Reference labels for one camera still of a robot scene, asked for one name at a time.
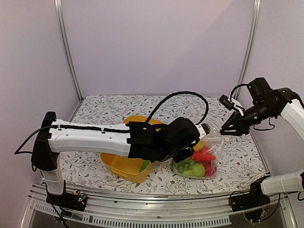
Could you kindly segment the yellow toy lemon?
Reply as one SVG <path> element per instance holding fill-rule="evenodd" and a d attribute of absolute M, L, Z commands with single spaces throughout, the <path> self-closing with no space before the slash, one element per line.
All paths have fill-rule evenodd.
<path fill-rule="evenodd" d="M 196 152 L 196 151 L 201 150 L 203 147 L 204 147 L 204 142 L 203 142 L 203 141 L 199 141 L 199 142 L 193 147 L 193 149 L 194 149 L 194 151 Z"/>

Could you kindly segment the orange toy carrot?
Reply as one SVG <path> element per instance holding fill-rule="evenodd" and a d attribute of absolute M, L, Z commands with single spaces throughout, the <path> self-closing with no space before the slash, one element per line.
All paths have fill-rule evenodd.
<path fill-rule="evenodd" d="M 201 162 L 201 161 L 214 161 L 216 160 L 216 157 L 214 155 L 211 155 L 209 153 L 200 153 L 195 152 L 191 157 L 191 160 Z"/>

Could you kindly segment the green toy cabbage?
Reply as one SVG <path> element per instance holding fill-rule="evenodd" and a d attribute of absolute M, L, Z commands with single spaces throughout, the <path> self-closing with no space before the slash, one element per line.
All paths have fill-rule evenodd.
<path fill-rule="evenodd" d="M 192 177 L 204 177 L 205 167 L 201 163 L 196 163 L 191 169 L 184 171 L 182 174 Z"/>

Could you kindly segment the clear zip top bag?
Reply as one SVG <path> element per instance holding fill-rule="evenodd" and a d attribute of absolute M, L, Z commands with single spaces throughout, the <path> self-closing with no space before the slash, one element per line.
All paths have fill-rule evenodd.
<path fill-rule="evenodd" d="M 213 155 L 216 157 L 216 160 L 210 161 L 210 162 L 217 166 L 217 164 L 219 163 L 220 157 L 222 155 L 222 152 L 223 152 L 223 148 L 224 148 L 224 144 L 225 144 L 226 138 L 223 137 L 222 135 L 220 135 L 219 129 L 216 126 L 211 125 L 211 132 L 210 132 L 210 134 L 208 134 L 207 136 L 205 136 L 201 141 L 204 142 L 204 146 L 209 147 L 213 151 Z M 195 164 L 196 163 L 201 163 L 203 165 L 206 162 L 209 162 L 209 161 L 201 161 L 201 162 L 195 161 Z M 171 170 L 175 174 L 183 176 L 183 177 L 194 178 L 194 179 L 202 179 L 202 180 L 203 179 L 207 179 L 208 180 L 208 179 L 215 178 L 215 176 L 217 175 L 217 172 L 216 172 L 211 177 L 192 177 L 192 176 L 186 176 L 186 175 L 183 175 L 182 173 L 179 173 L 177 171 L 176 164 L 177 163 L 175 163 L 174 161 L 171 162 Z"/>

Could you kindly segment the red toy tomato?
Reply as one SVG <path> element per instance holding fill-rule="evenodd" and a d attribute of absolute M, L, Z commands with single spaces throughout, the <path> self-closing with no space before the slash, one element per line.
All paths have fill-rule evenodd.
<path fill-rule="evenodd" d="M 217 172 L 217 166 L 211 162 L 206 162 L 203 164 L 205 168 L 205 175 L 204 177 L 211 177 Z"/>

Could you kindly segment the green toy broccoli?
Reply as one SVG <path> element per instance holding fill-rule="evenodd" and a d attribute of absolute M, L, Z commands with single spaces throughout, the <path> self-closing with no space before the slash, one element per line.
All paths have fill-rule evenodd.
<path fill-rule="evenodd" d="M 177 163 L 176 169 L 179 173 L 183 173 L 184 171 L 191 170 L 194 164 L 195 164 L 195 161 L 193 159 L 187 158 L 187 159 Z"/>

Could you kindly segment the red toy apple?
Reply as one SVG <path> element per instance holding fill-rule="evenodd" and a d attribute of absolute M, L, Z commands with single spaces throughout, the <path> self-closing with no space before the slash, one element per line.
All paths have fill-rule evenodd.
<path fill-rule="evenodd" d="M 207 146 L 203 146 L 200 153 L 213 155 L 213 151 Z"/>

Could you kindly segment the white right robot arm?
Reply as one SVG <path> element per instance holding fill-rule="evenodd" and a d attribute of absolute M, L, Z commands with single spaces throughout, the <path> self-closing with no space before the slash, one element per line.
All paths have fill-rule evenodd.
<path fill-rule="evenodd" d="M 219 102 L 234 113 L 220 129 L 221 135 L 243 136 L 252 127 L 266 119 L 281 118 L 300 137 L 304 138 L 304 103 L 299 94 L 287 87 L 272 89 L 265 78 L 258 77 L 244 84 L 252 98 L 252 106 L 240 108 L 231 96 L 222 95 Z M 264 195 L 297 193 L 304 191 L 304 171 L 299 170 L 261 178 L 252 183 L 251 193 L 246 195 L 249 207 L 256 207 Z"/>

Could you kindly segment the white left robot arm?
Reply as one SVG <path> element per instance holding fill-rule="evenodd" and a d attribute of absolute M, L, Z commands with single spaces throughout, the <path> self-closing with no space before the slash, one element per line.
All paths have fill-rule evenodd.
<path fill-rule="evenodd" d="M 209 133 L 201 123 L 179 117 L 169 124 L 130 121 L 117 125 L 67 122 L 47 112 L 35 136 L 31 164 L 42 172 L 48 192 L 60 206 L 71 197 L 59 167 L 61 152 L 99 152 L 145 161 L 180 162 L 194 153 L 194 146 Z"/>

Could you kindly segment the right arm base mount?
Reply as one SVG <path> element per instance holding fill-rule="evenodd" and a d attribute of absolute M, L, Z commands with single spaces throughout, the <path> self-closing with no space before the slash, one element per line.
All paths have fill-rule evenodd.
<path fill-rule="evenodd" d="M 269 208 L 270 197 L 262 193 L 261 183 L 267 177 L 262 177 L 250 184 L 249 193 L 243 193 L 239 190 L 231 193 L 228 203 L 233 212 L 253 209 L 265 206 L 265 209 L 259 209 L 254 212 L 246 212 L 245 218 L 251 223 L 261 222 Z"/>

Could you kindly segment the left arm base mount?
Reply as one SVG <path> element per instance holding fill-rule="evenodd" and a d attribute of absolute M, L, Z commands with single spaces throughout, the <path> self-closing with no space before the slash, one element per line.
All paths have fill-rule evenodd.
<path fill-rule="evenodd" d="M 61 209 L 72 209 L 76 211 L 85 211 L 87 204 L 87 194 L 79 190 L 71 193 L 66 191 L 66 183 L 64 181 L 63 192 L 60 195 L 50 193 L 48 185 L 46 185 L 47 199 L 46 202 L 59 206 Z"/>

